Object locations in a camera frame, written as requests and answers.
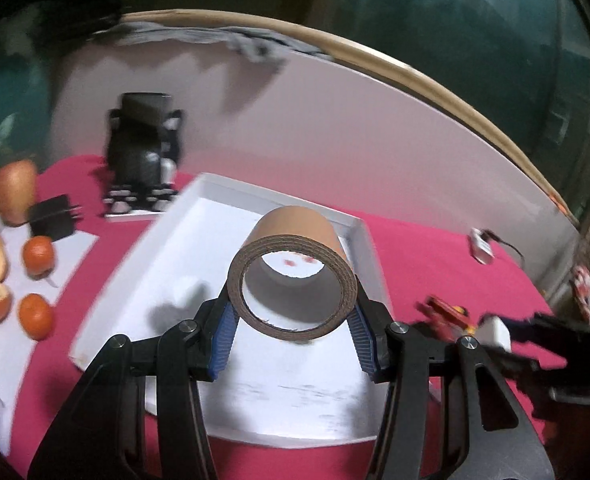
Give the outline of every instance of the white tray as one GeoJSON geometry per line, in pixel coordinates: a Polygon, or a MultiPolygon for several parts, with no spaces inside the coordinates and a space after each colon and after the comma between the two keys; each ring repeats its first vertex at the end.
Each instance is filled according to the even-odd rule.
{"type": "MultiPolygon", "coordinates": [[[[215,174],[201,174],[156,220],[115,270],[80,328],[70,358],[85,369],[106,340],[152,337],[216,298],[230,262],[267,212],[304,205],[331,221],[373,300],[390,304],[363,221],[317,204],[215,174]]],[[[272,339],[243,320],[227,368],[200,383],[208,434],[276,447],[315,447],[374,438],[386,396],[359,366],[346,323],[307,343],[272,339]]],[[[156,413],[155,381],[146,409],[156,413]]]]}

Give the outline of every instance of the cardboard tape core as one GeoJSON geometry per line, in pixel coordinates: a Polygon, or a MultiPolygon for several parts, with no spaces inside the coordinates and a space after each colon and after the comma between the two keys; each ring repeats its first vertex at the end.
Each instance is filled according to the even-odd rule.
{"type": "Polygon", "coordinates": [[[283,340],[328,334],[357,298],[355,274],[332,225],[300,206],[260,219],[233,258],[227,287],[242,319],[283,340]]]}

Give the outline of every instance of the wooden edge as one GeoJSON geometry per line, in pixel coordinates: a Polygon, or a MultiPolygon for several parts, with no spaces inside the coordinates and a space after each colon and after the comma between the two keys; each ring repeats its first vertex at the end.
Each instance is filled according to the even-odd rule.
{"type": "Polygon", "coordinates": [[[429,104],[437,105],[460,120],[473,132],[484,137],[504,153],[546,193],[574,225],[578,225],[578,220],[572,215],[562,196],[502,130],[434,79],[374,48],[315,28],[264,16],[223,10],[172,9],[132,12],[124,14],[122,21],[154,22],[168,27],[228,27],[235,25],[237,27],[268,28],[314,45],[339,62],[346,63],[356,70],[365,71],[376,78],[384,78],[408,88],[429,104]]]}

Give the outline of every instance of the black cable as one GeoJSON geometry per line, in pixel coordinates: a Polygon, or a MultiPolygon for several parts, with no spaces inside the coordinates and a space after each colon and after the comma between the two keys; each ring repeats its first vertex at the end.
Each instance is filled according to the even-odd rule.
{"type": "Polygon", "coordinates": [[[500,238],[498,235],[496,235],[494,232],[492,232],[489,229],[483,229],[482,233],[480,234],[480,238],[482,238],[487,243],[489,240],[493,240],[493,241],[497,242],[498,244],[505,245],[506,247],[510,247],[512,250],[514,250],[517,254],[520,255],[520,269],[524,270],[524,265],[526,264],[526,259],[525,259],[524,255],[520,252],[520,250],[517,247],[515,247],[513,244],[510,244],[509,242],[502,240],[502,238],[500,238]]]}

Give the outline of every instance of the gray cloth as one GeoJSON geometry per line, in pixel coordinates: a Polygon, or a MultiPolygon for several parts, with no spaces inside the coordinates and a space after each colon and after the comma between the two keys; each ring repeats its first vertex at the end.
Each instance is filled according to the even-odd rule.
{"type": "Polygon", "coordinates": [[[295,40],[267,28],[249,27],[165,27],[158,23],[120,23],[93,36],[99,43],[132,45],[150,41],[177,40],[186,43],[226,43],[254,63],[267,63],[279,68],[291,51],[332,60],[316,46],[295,40]]]}

